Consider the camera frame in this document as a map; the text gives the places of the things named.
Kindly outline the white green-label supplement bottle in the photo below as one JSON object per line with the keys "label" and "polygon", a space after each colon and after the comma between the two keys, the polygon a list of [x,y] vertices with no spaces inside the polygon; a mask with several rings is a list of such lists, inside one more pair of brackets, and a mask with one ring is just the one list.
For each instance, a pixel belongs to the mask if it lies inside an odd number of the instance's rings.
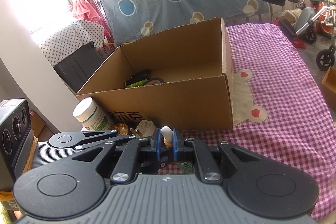
{"label": "white green-label supplement bottle", "polygon": [[72,114],[87,130],[105,131],[114,126],[112,118],[91,97],[81,100]]}

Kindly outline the pink red cloth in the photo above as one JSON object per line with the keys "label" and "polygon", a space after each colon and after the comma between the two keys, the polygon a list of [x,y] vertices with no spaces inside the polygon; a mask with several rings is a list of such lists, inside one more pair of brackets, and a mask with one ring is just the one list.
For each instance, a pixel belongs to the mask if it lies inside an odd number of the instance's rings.
{"label": "pink red cloth", "polygon": [[77,19],[102,25],[107,41],[111,43],[114,42],[108,23],[96,3],[94,3],[94,0],[76,0],[72,5],[72,13]]}

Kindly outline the wheelchair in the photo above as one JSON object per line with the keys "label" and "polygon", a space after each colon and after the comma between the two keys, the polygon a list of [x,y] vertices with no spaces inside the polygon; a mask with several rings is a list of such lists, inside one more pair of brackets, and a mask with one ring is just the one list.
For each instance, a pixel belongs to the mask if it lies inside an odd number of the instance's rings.
{"label": "wheelchair", "polygon": [[318,52],[316,57],[317,67],[327,71],[335,64],[335,0],[263,0],[269,4],[284,6],[285,2],[296,4],[301,13],[294,25],[288,20],[279,19],[278,25],[291,41],[298,39],[308,44],[317,41],[317,32],[321,32],[332,41],[326,50]]}

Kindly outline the purple checkered bed sheet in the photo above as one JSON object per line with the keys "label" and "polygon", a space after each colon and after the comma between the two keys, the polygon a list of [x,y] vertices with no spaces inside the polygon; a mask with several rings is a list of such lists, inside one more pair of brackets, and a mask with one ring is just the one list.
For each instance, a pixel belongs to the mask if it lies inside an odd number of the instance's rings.
{"label": "purple checkered bed sheet", "polygon": [[216,145],[222,140],[291,165],[319,185],[316,221],[335,223],[335,124],[318,85],[291,42],[274,24],[227,28],[234,72],[249,69],[254,103],[268,116],[232,130],[183,131]]}

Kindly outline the large open cardboard box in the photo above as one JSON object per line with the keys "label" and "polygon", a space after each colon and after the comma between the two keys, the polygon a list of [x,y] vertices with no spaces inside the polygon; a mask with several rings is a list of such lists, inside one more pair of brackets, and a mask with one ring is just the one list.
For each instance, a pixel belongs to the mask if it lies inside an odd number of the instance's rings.
{"label": "large open cardboard box", "polygon": [[[145,69],[151,79],[126,88]],[[118,47],[77,93],[118,122],[141,119],[181,130],[230,130],[233,73],[224,20],[172,28]]]}

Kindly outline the polka dot white cloth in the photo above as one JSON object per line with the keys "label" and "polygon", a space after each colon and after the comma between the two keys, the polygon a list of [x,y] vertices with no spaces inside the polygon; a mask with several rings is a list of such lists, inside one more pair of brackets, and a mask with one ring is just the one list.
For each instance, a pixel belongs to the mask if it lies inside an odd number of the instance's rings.
{"label": "polka dot white cloth", "polygon": [[101,24],[75,19],[51,36],[38,42],[38,46],[54,67],[89,43],[93,43],[95,48],[103,48],[104,40],[104,27]]}

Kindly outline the gold lidded round jar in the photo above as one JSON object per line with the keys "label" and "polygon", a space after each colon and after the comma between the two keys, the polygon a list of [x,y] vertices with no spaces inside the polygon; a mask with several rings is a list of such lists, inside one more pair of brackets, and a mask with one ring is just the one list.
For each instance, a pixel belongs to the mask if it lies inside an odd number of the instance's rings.
{"label": "gold lidded round jar", "polygon": [[129,134],[129,128],[127,124],[125,123],[114,124],[112,129],[116,130],[118,135],[128,135]]}

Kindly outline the small cardboard box on floor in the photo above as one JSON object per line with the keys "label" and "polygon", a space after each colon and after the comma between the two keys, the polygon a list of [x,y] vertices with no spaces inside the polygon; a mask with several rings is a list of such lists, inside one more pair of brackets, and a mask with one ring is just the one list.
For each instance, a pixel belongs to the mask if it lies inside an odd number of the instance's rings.
{"label": "small cardboard box on floor", "polygon": [[336,70],[329,67],[321,81],[321,92],[329,108],[336,109]]}

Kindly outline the green dropper bottle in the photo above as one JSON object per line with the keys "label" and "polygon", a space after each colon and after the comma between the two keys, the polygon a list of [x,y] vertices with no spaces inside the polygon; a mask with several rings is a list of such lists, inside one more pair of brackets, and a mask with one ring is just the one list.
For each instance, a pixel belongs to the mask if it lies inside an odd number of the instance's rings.
{"label": "green dropper bottle", "polygon": [[168,126],[163,126],[161,128],[161,135],[163,136],[163,143],[166,147],[173,146],[173,131]]}

